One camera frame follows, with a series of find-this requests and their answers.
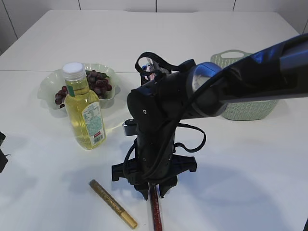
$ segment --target bunch of grapes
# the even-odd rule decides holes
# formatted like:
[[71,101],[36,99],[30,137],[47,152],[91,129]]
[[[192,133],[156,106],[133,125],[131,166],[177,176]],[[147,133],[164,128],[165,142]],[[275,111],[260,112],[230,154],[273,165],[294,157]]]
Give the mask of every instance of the bunch of grapes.
[[[108,76],[105,73],[100,73],[95,70],[86,71],[89,89],[93,90],[99,99],[106,99],[108,91],[112,90],[112,86],[109,84]],[[65,107],[64,100],[68,94],[67,87],[62,86],[61,90],[55,95],[56,105],[60,105],[60,108]]]
[[112,90],[112,86],[108,81],[108,76],[105,73],[93,70],[88,73],[87,79],[89,88],[97,94],[98,98],[106,99],[107,92]]
[[64,100],[68,94],[67,87],[62,86],[61,90],[58,91],[58,93],[54,96],[55,97],[55,103],[56,105],[60,105],[60,108],[65,107]]

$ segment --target green plastic basket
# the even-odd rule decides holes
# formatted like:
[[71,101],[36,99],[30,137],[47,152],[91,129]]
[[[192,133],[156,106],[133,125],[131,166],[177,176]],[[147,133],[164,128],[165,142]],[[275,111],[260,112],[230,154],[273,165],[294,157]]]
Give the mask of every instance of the green plastic basket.
[[[238,58],[223,58],[223,54],[230,52],[236,52],[243,54],[243,57]],[[249,56],[251,54],[240,50],[228,50],[219,54],[215,54],[211,57],[211,62],[216,63],[221,68],[225,68],[232,63]],[[230,103],[228,104],[223,117],[230,120],[258,120],[264,119],[268,114],[272,112],[278,100],[268,101],[256,101],[246,103]]]

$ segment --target plastic fruit bowl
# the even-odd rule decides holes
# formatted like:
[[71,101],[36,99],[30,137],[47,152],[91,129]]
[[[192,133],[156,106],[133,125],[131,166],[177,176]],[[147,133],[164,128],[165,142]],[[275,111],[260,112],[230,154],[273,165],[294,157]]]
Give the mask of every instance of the plastic fruit bowl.
[[[101,99],[101,108],[108,108],[112,105],[115,96],[115,88],[117,86],[118,79],[113,69],[102,64],[84,64],[86,71],[95,70],[97,72],[106,73],[109,76],[109,84],[112,86],[112,90],[108,94],[108,99]],[[65,80],[62,77],[61,69],[55,70],[50,73],[40,84],[38,91],[38,98],[45,100],[50,109],[66,111],[65,107],[59,108],[54,102],[54,95],[65,85]]]

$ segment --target white bottle cap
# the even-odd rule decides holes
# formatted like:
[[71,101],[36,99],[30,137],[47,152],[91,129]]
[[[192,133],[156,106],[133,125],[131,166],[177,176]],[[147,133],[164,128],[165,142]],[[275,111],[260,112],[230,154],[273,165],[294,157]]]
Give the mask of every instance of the white bottle cap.
[[65,64],[62,68],[62,74],[65,80],[81,80],[86,77],[85,66],[78,62]]

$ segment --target bottle label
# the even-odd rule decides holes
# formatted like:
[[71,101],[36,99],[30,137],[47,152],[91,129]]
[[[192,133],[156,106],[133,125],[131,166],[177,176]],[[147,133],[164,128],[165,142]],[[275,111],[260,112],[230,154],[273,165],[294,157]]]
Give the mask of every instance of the bottle label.
[[86,122],[92,146],[105,138],[103,119],[99,102],[93,102],[82,111],[83,119]]

